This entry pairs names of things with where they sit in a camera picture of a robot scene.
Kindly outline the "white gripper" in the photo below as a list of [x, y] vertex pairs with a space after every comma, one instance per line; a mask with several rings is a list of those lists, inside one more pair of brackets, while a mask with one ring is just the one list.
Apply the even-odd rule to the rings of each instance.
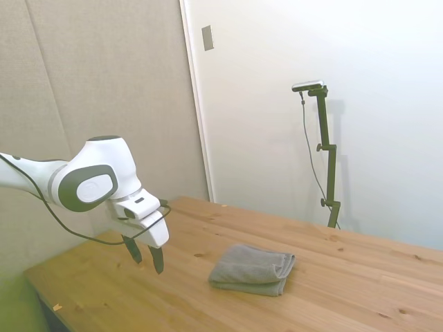
[[169, 232], [161, 212], [154, 211], [141, 220], [128, 219], [121, 221], [114, 219], [111, 221], [110, 227], [122, 234], [122, 240], [137, 264], [142, 262], [143, 256], [135, 240], [148, 245], [156, 273], [160, 275], [164, 271], [164, 257], [161, 246], [169, 240]]

